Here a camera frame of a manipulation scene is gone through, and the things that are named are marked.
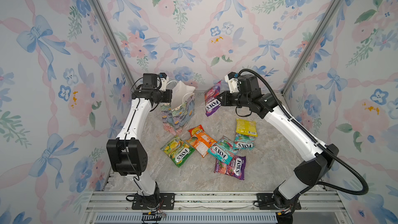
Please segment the floral paper gift bag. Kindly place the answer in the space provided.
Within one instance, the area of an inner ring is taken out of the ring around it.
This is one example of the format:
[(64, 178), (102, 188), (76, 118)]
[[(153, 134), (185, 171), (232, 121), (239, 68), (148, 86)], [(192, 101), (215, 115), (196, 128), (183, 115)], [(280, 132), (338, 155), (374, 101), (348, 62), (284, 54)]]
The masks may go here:
[(161, 103), (163, 127), (172, 135), (181, 135), (194, 116), (195, 87), (179, 81), (172, 89), (172, 102)]

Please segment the purple Fox's candy bag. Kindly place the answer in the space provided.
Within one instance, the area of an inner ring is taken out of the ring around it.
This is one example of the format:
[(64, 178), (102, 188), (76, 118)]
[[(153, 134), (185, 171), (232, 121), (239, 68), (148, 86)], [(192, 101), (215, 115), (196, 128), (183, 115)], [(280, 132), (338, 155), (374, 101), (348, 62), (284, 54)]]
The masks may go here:
[(205, 92), (205, 110), (206, 116), (209, 117), (214, 114), (221, 106), (217, 96), (220, 94), (221, 81), (214, 84), (210, 89)]

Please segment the purple Fox's bag front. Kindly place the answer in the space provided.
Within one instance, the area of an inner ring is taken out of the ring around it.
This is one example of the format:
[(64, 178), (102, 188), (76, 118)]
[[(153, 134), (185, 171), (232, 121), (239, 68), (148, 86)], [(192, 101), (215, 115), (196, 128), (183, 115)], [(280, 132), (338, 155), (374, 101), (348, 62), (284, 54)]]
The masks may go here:
[(245, 156), (234, 156), (229, 164), (217, 160), (215, 163), (214, 172), (229, 175), (239, 180), (244, 180), (246, 164), (247, 159)]

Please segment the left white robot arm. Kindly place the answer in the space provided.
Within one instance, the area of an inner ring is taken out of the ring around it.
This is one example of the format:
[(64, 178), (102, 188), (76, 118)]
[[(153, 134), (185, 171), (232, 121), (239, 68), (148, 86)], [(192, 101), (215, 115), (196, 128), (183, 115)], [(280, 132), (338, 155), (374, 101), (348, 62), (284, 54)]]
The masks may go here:
[(153, 196), (159, 189), (155, 180), (145, 172), (148, 155), (141, 143), (143, 128), (153, 105), (171, 101), (170, 89), (133, 92), (131, 108), (121, 131), (106, 145), (113, 171), (133, 181), (138, 187), (138, 195), (143, 197)]

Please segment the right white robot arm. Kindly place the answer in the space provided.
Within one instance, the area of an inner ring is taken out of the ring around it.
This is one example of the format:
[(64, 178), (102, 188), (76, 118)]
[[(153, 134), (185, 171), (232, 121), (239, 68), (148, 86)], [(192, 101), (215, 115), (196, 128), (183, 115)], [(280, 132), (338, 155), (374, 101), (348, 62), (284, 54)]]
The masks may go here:
[(225, 91), (217, 96), (222, 106), (247, 107), (252, 113), (275, 127), (293, 145), (303, 159), (293, 174), (274, 190), (271, 203), (278, 209), (294, 205), (299, 196), (313, 188), (331, 168), (333, 158), (313, 142), (296, 124), (294, 118), (287, 117), (286, 109), (279, 106), (272, 94), (262, 94), (260, 90), (243, 94)]

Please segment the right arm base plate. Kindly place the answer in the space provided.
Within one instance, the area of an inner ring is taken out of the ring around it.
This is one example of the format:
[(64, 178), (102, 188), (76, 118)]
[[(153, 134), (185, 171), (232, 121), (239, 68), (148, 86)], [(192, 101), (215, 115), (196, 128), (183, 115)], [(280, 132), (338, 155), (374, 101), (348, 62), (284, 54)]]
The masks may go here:
[(286, 200), (283, 196), (279, 196), (274, 193), (258, 193), (256, 194), (256, 201), (254, 206), (260, 210), (276, 210), (276, 211), (292, 211), (301, 210), (301, 204), (299, 203), (297, 195), (290, 200)]

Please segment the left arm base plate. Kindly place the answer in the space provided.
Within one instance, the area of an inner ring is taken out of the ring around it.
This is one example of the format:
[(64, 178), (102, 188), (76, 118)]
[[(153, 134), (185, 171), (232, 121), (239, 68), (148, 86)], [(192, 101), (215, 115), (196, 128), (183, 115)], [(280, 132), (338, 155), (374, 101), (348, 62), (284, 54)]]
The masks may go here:
[(155, 193), (152, 196), (131, 195), (132, 210), (173, 210), (174, 193)]

